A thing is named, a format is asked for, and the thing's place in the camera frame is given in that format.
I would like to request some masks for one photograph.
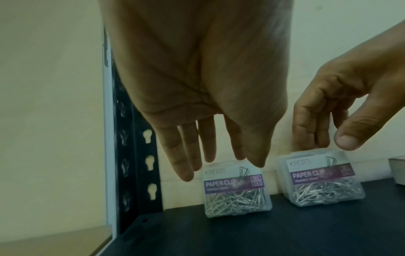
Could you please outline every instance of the product label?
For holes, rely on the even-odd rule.
[[[294,185],[354,175],[353,167],[343,151],[288,159],[287,166]]]
[[[262,171],[248,161],[214,164],[203,169],[206,194],[263,188]]]

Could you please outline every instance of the fingernail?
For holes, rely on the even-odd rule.
[[[336,144],[339,148],[344,150],[355,150],[361,146],[361,143],[357,138],[347,135],[337,137]]]

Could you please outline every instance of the black shelf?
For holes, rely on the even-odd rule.
[[[366,199],[208,219],[202,205],[140,215],[102,256],[404,255],[405,187],[363,183]]]

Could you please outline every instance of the beige wall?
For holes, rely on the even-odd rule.
[[[289,108],[276,128],[272,150],[263,168],[266,184],[272,194],[280,192],[275,173],[276,157],[290,151],[292,107],[318,68],[405,19],[404,9],[403,0],[295,0],[288,79]],[[350,111],[353,112],[361,102],[362,100],[358,100]],[[405,110],[395,116],[364,147],[349,154],[350,159],[356,162],[354,168],[361,180],[390,175],[387,158],[405,154],[405,145],[398,143],[398,137],[403,137],[404,125]],[[216,117],[216,129],[217,139],[220,140],[217,143],[216,161],[233,160],[230,140],[220,116]],[[190,183],[181,182],[172,171],[161,148],[159,167],[164,208],[203,202],[200,173]]]
[[[0,1],[0,242],[105,224],[94,1]]]

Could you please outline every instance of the person's right hand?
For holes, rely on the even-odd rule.
[[[366,101],[351,116],[357,98]],[[293,136],[302,150],[335,142],[355,150],[405,106],[405,22],[324,64],[294,106]]]

